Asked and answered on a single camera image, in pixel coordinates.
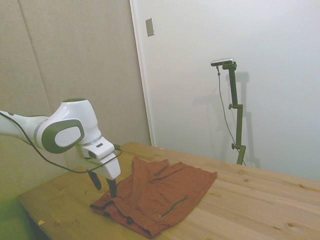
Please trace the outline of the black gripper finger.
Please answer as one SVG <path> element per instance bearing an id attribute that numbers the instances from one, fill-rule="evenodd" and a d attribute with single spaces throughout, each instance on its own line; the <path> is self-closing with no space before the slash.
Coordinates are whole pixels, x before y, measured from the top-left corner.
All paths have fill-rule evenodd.
<path id="1" fill-rule="evenodd" d="M 108 187 L 109 187 L 109 193 L 112 198 L 115 198 L 117 196 L 117 182 L 116 179 L 108 179 L 106 178 Z"/>
<path id="2" fill-rule="evenodd" d="M 101 189 L 102 189 L 102 184 L 101 184 L 101 182 L 100 182 L 100 180 L 99 180 L 98 175 L 97 175 L 95 172 L 93 172 L 93 171 L 89 171 L 89 172 L 88 172 L 88 175 L 89 175 L 92 183 L 94 184 L 95 188 L 96 188 L 98 191 L 101 190 Z"/>

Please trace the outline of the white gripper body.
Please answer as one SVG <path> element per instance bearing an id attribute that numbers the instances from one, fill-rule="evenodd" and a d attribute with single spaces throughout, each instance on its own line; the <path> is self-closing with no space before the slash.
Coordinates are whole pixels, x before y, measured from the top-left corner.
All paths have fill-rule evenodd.
<path id="1" fill-rule="evenodd" d="M 83 167 L 87 170 L 98 167 L 93 172 L 109 180 L 115 180 L 121 174 L 119 161 L 114 153 L 110 153 L 102 159 L 84 159 Z"/>

